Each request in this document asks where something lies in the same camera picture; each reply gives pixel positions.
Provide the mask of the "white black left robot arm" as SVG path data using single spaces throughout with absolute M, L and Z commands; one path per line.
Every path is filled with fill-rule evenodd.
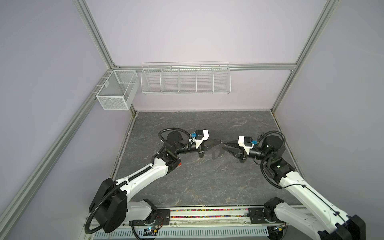
M 152 156 L 151 162 L 140 170 L 113 180 L 104 180 L 90 207 L 84 229 L 87 235 L 100 230 L 111 233 L 122 223 L 141 221 L 146 225 L 156 222 L 158 208 L 148 199 L 133 202 L 132 198 L 152 182 L 162 178 L 181 165 L 182 154 L 198 153 L 202 158 L 205 152 L 221 144 L 220 140 L 210 140 L 208 130 L 194 133 L 180 128 L 166 128 L 159 131 L 162 147 Z

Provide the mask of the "small white mesh basket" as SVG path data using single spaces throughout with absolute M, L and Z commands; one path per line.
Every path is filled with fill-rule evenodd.
M 136 71 L 112 70 L 96 97 L 104 110 L 129 111 L 139 86 Z

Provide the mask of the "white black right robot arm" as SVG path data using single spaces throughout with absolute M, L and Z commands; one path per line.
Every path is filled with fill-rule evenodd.
M 366 239 L 367 227 L 362 218 L 336 207 L 283 159 L 286 137 L 281 132 L 269 131 L 257 140 L 240 136 L 236 141 L 225 142 L 223 148 L 239 161 L 247 158 L 259 161 L 260 171 L 268 183 L 279 190 L 287 190 L 311 212 L 311 216 L 307 216 L 275 197 L 265 203 L 267 221 L 282 221 L 313 240 Z

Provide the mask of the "aluminium base rail with beads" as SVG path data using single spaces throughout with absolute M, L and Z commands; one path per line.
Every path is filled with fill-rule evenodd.
M 129 202 L 122 207 L 100 208 L 95 216 L 88 216 L 85 226 L 98 231 L 112 232 L 134 222 L 139 225 L 226 225 L 264 224 L 310 226 L 316 223 L 303 206 L 282 203 L 272 211 L 264 206 L 213 206 L 213 207 L 155 207 L 150 203 Z

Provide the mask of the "aluminium frame corner post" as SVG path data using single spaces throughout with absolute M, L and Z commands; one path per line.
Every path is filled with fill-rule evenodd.
M 316 21 L 313 30 L 311 31 L 311 34 L 305 43 L 305 46 L 303 50 L 301 51 L 297 61 L 296 61 L 296 67 L 291 70 L 286 82 L 284 83 L 280 93 L 278 94 L 278 97 L 273 104 L 271 108 L 271 113 L 273 115 L 276 114 L 279 106 L 281 105 L 285 95 L 287 94 L 290 86 L 292 85 L 293 81 L 295 80 L 296 76 L 298 75 L 299 71 L 303 67 L 306 59 L 310 55 L 311 51 L 315 47 L 319 37 L 321 36 L 322 32 L 324 31 L 326 25 L 328 24 L 329 20 L 331 19 L 332 15 L 334 14 L 335 10 L 339 6 L 341 1 L 337 0 L 328 0 L 326 1 L 326 4 L 320 13 L 320 16 L 318 20 Z

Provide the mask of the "left aluminium frame post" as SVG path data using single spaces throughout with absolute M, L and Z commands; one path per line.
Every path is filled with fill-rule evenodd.
M 88 7 L 88 4 L 86 1 L 73 1 L 75 7 L 77 8 L 77 11 L 85 24 L 85 27 L 87 28 L 93 42 L 95 43 L 102 60 L 105 62 L 107 66 L 107 71 L 101 78 L 100 82 L 97 84 L 96 88 L 93 90 L 92 95 L 94 96 L 94 99 L 98 101 L 96 94 L 100 90 L 101 86 L 103 85 L 104 81 L 108 77 L 109 73 L 112 70 L 123 70 L 118 68 L 118 66 L 115 65 L 114 61 L 112 60 L 112 57 L 107 49 L 107 46 L 101 36 L 101 33 L 95 23 L 94 18 L 92 17 L 92 14 L 90 12 L 90 9 Z M 131 112 L 132 116 L 136 115 L 136 110 L 134 109 L 133 105 L 131 106 L 129 112 Z

